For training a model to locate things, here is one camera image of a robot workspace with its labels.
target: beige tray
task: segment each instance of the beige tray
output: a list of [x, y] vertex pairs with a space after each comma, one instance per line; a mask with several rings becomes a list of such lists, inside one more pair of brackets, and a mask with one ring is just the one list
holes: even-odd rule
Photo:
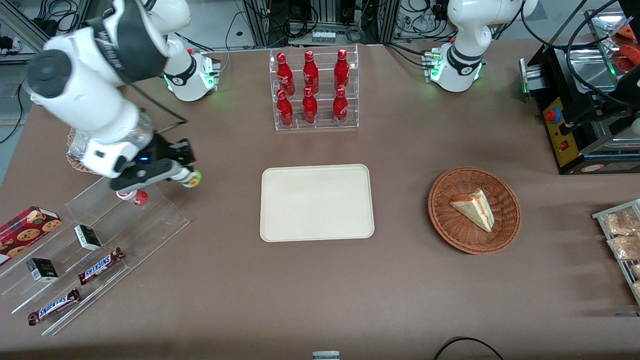
[[373, 231], [366, 166], [269, 168], [262, 174], [264, 241], [360, 239]]

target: yellow control panel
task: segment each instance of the yellow control panel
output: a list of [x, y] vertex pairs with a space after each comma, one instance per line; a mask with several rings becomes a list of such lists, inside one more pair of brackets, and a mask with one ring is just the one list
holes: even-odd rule
[[545, 118], [551, 144], [554, 148], [554, 153], [556, 154], [556, 159], [561, 167], [569, 164], [580, 154], [573, 134], [565, 136], [560, 133], [560, 125], [564, 124], [562, 110], [562, 102], [560, 98], [558, 98], [542, 113]]

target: small black box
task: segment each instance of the small black box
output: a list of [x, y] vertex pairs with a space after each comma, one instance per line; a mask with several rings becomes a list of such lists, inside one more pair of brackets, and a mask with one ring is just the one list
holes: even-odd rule
[[53, 268], [51, 260], [31, 258], [27, 261], [27, 267], [35, 281], [54, 282], [58, 280], [58, 274]]
[[80, 246], [87, 250], [98, 251], [100, 250], [100, 240], [91, 227], [87, 225], [78, 225], [74, 228], [76, 232], [76, 238], [80, 241]]

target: red emergency stop button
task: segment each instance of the red emergency stop button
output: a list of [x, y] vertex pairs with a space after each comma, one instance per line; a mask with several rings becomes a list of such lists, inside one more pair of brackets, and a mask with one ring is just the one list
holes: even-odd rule
[[557, 117], [556, 111], [554, 109], [547, 110], [545, 113], [545, 120], [552, 122]]
[[551, 124], [556, 124], [560, 121], [562, 117], [562, 110], [557, 106], [545, 111], [545, 120], [550, 122]]

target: snickers bar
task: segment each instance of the snickers bar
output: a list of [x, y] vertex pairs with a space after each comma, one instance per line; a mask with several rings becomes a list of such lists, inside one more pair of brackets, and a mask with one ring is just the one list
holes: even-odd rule
[[63, 307], [66, 307], [69, 304], [72, 304], [74, 302], [80, 302], [80, 300], [81, 300], [80, 293], [78, 292], [78, 289], [74, 288], [73, 290], [71, 290], [70, 293], [52, 302], [48, 306], [43, 307], [39, 311], [34, 311], [31, 314], [29, 314], [29, 319], [28, 319], [29, 325], [34, 326], [37, 323], [44, 320], [47, 316], [57, 311], [60, 311], [60, 309], [62, 309]]
[[88, 283], [92, 277], [98, 276], [98, 274], [105, 271], [109, 266], [115, 264], [122, 258], [124, 258], [124, 254], [122, 253], [120, 248], [116, 248], [104, 259], [98, 261], [96, 265], [91, 266], [87, 271], [78, 275], [78, 277], [80, 278], [80, 283], [82, 285]]

